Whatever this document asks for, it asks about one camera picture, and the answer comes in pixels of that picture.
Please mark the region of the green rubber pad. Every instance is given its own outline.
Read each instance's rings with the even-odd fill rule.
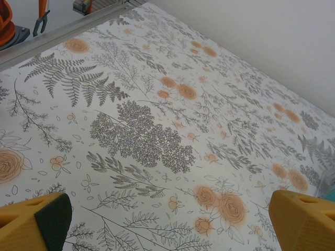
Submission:
[[[62,250],[71,219],[71,202],[65,193],[35,213],[35,220],[48,251]]]

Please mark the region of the orange flower print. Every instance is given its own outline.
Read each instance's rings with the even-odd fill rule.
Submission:
[[[177,214],[178,208],[182,208],[185,206],[185,205],[180,205],[180,203],[182,202],[178,200],[177,195],[170,197],[169,208],[172,210],[173,213]]]
[[[50,160],[50,163],[52,164],[52,170],[59,171],[62,169],[62,163],[64,161],[64,158],[62,156],[57,156],[56,158],[52,158]]]
[[[199,140],[197,140],[197,137],[199,137],[199,136],[196,136],[194,133],[192,133],[192,132],[190,132],[188,135],[187,135],[187,138],[189,139],[189,140],[192,140],[192,142],[194,142],[195,140],[196,141],[199,141]]]
[[[209,161],[209,163],[212,162],[218,162],[219,160],[217,159],[217,157],[214,154],[208,154],[204,157],[205,161]]]
[[[301,130],[303,131],[303,133],[307,133],[307,130],[305,127],[301,127]]]
[[[178,87],[178,91],[181,96],[189,100],[193,100],[197,97],[197,92],[195,92],[195,89],[188,85],[180,85]]]
[[[73,119],[75,119],[75,115],[72,113],[72,114],[67,115],[66,118],[67,118],[68,120],[73,120]]]
[[[202,47],[201,43],[199,43],[197,41],[192,41],[191,44],[196,48],[201,48]]]
[[[196,49],[190,49],[193,54],[198,54],[199,52]]]
[[[225,139],[225,138],[229,138],[229,136],[227,135],[227,133],[226,133],[225,131],[222,131],[222,132],[220,133],[220,135],[221,135],[221,137],[222,137],[223,139]]]
[[[19,176],[25,157],[20,152],[8,148],[0,149],[0,184]]]
[[[206,82],[206,77],[204,77],[204,76],[199,77],[199,81],[201,83],[205,83]]]
[[[213,229],[210,225],[210,221],[209,219],[206,218],[199,218],[196,222],[195,222],[195,230],[199,233],[199,234],[206,234],[208,237],[208,234],[210,232],[210,230]]]
[[[300,123],[300,118],[295,112],[291,110],[286,110],[285,113],[288,118],[291,119],[294,123]]]
[[[272,171],[280,179],[285,179],[287,176],[287,172],[281,164],[274,163],[272,165]]]
[[[162,77],[161,82],[162,82],[163,85],[165,85],[166,87],[169,87],[169,88],[177,88],[178,87],[177,83],[170,77]]]
[[[124,29],[124,34],[126,34],[127,36],[129,36],[130,34],[132,34],[133,30],[132,29]]]
[[[216,198],[215,193],[208,187],[200,187],[197,191],[196,199],[200,206],[218,206],[218,199]]]
[[[176,122],[173,122],[172,123],[177,129],[182,129],[182,128],[184,128],[184,125],[183,125],[183,123],[181,123],[181,122],[179,122],[179,121],[176,121]]]
[[[150,45],[148,44],[144,44],[142,48],[145,49],[146,51],[150,51]]]
[[[274,116],[275,116],[276,118],[278,118],[278,119],[282,119],[282,116],[281,116],[279,113],[277,113],[277,112],[274,114]]]
[[[244,203],[234,193],[228,192],[222,195],[219,210],[225,221],[238,226],[245,219]]]
[[[215,50],[213,50],[212,48],[210,47],[203,47],[203,50],[204,52],[209,55],[209,56],[212,56],[213,58],[215,58],[217,56],[217,53]]]
[[[277,111],[280,111],[280,112],[285,112],[285,108],[282,107],[282,105],[278,104],[278,103],[274,103],[273,104],[273,107],[277,109]]]
[[[279,189],[279,190],[287,190],[287,187],[279,186],[278,189]]]
[[[301,172],[296,170],[289,171],[289,180],[297,190],[301,192],[305,192],[308,190],[307,180]]]
[[[167,99],[167,98],[170,97],[170,94],[169,94],[167,91],[165,91],[165,90],[159,90],[159,91],[157,92],[157,95],[158,95],[159,97],[161,97],[161,98],[165,98],[165,99]]]
[[[84,40],[79,38],[72,38],[65,41],[64,46],[74,53],[85,53],[90,49],[90,46]]]

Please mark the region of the metal rail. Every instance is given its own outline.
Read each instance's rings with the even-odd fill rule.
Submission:
[[[108,20],[145,3],[143,0],[131,0],[119,6],[109,6],[48,33],[39,35],[0,52],[0,72],[26,59],[35,56],[69,38],[81,34]]]

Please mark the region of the patterned tablecloth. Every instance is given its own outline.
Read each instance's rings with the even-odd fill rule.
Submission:
[[[278,251],[335,120],[152,4],[0,73],[0,206],[66,192],[64,250]]]

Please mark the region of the botanical print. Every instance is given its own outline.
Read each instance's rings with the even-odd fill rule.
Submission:
[[[66,192],[64,250],[280,250],[335,119],[144,4],[0,73],[0,206]]]

